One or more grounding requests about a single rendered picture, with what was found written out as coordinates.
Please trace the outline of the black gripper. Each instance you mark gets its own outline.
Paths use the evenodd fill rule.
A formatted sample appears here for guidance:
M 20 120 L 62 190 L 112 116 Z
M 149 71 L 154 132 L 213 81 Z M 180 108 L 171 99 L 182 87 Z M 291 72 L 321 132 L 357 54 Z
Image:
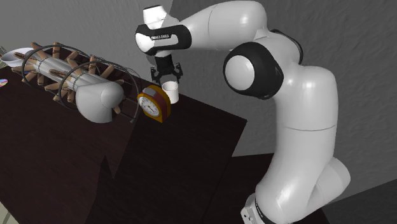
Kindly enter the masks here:
M 181 64 L 179 62 L 174 65 L 171 54 L 165 57 L 155 57 L 155 62 L 157 68 L 150 68 L 151 79 L 153 83 L 160 85 L 161 77 L 171 74 L 172 72 L 173 75 L 176 77 L 177 82 L 179 83 L 181 77 L 183 76 L 183 70 L 181 69 Z

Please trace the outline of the white cup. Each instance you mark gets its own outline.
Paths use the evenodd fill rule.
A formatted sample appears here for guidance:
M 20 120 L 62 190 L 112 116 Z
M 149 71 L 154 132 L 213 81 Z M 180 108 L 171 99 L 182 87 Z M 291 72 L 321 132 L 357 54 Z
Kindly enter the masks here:
M 162 84 L 162 90 L 167 94 L 171 104 L 175 104 L 179 100 L 179 89 L 176 81 L 166 81 Z

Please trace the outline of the orange and red table clock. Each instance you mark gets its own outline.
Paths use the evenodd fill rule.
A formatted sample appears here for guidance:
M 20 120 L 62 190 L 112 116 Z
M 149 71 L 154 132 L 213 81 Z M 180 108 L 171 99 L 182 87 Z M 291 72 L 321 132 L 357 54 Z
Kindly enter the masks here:
M 137 102 L 144 114 L 163 123 L 171 114 L 169 96 L 157 85 L 149 85 L 137 95 Z

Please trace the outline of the white cylinder with wooden pegs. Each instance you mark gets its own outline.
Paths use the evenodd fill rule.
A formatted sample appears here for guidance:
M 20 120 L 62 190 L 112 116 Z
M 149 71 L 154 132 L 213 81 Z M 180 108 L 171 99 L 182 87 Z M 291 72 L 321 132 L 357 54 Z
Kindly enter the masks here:
M 138 91 L 138 84 L 128 69 L 60 43 L 40 46 L 32 42 L 31 48 L 33 50 L 26 54 L 14 53 L 24 61 L 21 66 L 11 67 L 26 85 L 51 93 L 55 102 L 67 109 L 77 109 L 94 123 L 109 123 L 113 114 L 122 115 L 131 123 L 136 120 L 138 109 L 133 116 L 120 109 L 124 100 L 133 101 L 124 93 L 125 80 L 108 79 L 119 69 L 130 76 L 132 86 Z

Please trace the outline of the dark brown table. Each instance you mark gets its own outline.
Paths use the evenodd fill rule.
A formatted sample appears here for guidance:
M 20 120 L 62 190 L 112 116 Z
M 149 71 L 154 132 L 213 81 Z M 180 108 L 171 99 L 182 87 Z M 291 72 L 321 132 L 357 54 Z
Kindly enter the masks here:
M 181 96 L 164 123 L 98 124 L 0 79 L 0 202 L 18 224 L 204 224 L 245 119 Z

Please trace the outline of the white bowl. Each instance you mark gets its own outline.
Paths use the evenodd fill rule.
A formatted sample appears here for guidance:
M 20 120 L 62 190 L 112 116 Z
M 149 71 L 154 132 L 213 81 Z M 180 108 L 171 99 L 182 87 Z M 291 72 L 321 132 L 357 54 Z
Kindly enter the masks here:
M 24 61 L 23 59 L 19 59 L 16 56 L 14 56 L 14 53 L 22 53 L 26 54 L 27 52 L 31 52 L 33 48 L 27 47 L 27 48 L 18 48 L 16 50 L 12 50 L 10 52 L 7 52 L 4 54 L 0 59 L 2 62 L 7 64 L 10 67 L 18 67 L 22 65 L 22 62 Z

